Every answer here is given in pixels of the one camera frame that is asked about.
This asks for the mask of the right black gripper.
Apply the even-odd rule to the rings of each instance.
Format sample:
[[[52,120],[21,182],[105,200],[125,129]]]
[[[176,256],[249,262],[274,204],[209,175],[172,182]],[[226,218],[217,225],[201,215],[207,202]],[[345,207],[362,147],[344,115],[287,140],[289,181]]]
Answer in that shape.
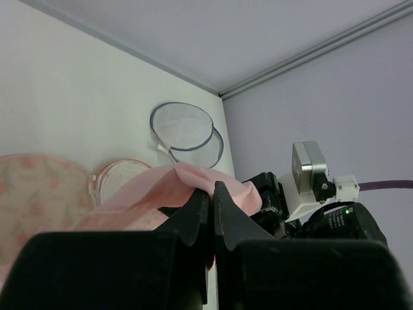
[[[293,239],[300,234],[300,221],[290,221],[282,184],[272,172],[262,172],[248,180],[257,189],[262,204],[250,216],[244,239]]]

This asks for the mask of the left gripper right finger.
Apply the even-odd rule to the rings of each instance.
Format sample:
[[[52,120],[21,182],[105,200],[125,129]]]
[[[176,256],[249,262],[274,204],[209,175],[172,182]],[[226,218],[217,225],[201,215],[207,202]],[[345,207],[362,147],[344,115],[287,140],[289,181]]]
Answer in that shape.
[[[220,309],[411,309],[412,293],[378,242],[277,239],[215,184]]]

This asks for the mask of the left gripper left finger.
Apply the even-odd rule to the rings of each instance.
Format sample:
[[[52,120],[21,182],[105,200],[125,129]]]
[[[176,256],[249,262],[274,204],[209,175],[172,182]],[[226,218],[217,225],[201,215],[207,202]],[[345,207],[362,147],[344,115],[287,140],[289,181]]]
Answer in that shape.
[[[153,231],[45,232],[22,248],[2,309],[201,309],[209,195],[196,190]]]

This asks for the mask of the pink bra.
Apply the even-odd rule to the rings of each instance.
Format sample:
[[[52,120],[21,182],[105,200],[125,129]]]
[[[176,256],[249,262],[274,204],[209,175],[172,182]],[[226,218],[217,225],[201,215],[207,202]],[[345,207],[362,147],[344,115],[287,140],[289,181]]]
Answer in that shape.
[[[182,207],[197,189],[213,197],[217,181],[225,183],[235,204],[247,215],[260,210],[261,198],[250,182],[241,183],[216,170],[178,163],[138,174],[71,228],[62,231],[151,231],[166,221],[162,207]],[[43,229],[39,233],[45,232],[52,230]],[[14,260],[7,266],[1,265],[2,280],[8,276]]]

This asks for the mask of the pink floral mesh laundry bag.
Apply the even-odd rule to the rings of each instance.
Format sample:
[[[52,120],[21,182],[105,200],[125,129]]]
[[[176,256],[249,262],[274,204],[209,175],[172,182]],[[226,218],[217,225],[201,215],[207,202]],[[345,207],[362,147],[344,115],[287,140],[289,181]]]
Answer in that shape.
[[[1,157],[1,265],[12,263],[33,235],[71,228],[148,169],[148,164],[130,159],[93,173],[44,154]]]

